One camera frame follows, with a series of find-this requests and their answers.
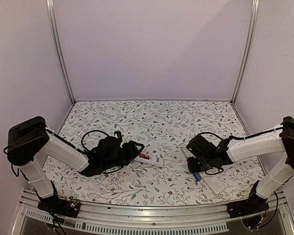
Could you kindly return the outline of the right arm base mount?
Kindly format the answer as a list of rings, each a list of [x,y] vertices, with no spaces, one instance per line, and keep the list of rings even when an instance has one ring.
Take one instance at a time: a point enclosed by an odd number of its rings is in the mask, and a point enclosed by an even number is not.
[[[226,206],[230,218],[258,213],[256,217],[243,219],[243,225],[249,230],[256,230],[261,227],[269,209],[267,199],[263,199],[256,194],[250,195],[245,200],[228,203]]]

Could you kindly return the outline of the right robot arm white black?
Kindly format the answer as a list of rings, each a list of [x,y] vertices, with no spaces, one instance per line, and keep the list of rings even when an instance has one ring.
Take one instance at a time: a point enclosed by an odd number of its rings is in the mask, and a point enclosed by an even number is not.
[[[188,161],[190,172],[222,169],[224,165],[249,157],[280,153],[280,161],[254,185],[251,197],[244,201],[244,210],[255,213],[263,200],[294,176],[294,118],[284,117],[281,124],[253,135],[221,139],[218,145],[204,138],[204,133],[199,133],[186,148],[193,155]]]

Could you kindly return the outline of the small white remote control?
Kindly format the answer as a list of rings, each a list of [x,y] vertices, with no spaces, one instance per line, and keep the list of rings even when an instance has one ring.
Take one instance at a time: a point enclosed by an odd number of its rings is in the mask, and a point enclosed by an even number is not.
[[[156,166],[156,167],[163,167],[164,166],[163,158],[153,156],[153,155],[150,155],[149,160],[140,158],[139,156],[136,157],[134,160],[139,163],[148,164],[148,165],[152,165],[152,166]]]

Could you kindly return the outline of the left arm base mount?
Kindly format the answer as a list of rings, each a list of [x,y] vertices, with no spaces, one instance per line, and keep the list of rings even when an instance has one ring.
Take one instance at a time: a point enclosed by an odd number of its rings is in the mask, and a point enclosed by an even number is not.
[[[66,217],[77,218],[81,206],[81,201],[69,197],[67,199],[61,199],[56,195],[48,198],[40,198],[38,209],[58,214]]]

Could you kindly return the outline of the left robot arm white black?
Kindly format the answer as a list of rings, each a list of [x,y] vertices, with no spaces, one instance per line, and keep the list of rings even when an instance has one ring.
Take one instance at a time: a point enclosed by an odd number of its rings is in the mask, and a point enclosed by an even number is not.
[[[144,150],[142,143],[123,142],[122,134],[116,131],[104,134],[98,145],[82,150],[47,128],[45,119],[36,116],[8,131],[8,144],[4,148],[8,161],[16,166],[27,181],[44,199],[52,212],[60,212],[63,202],[56,195],[55,187],[36,160],[38,153],[46,154],[70,166],[85,177],[110,174],[130,164]]]

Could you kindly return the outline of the red blue screwdriver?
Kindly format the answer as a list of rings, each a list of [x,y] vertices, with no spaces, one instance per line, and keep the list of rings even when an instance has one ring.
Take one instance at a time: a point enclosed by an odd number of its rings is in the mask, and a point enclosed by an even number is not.
[[[185,151],[183,150],[183,148],[181,148],[181,152],[185,157],[185,160],[188,161],[188,156],[186,155]],[[200,182],[201,181],[201,176],[198,173],[192,173],[196,182]]]

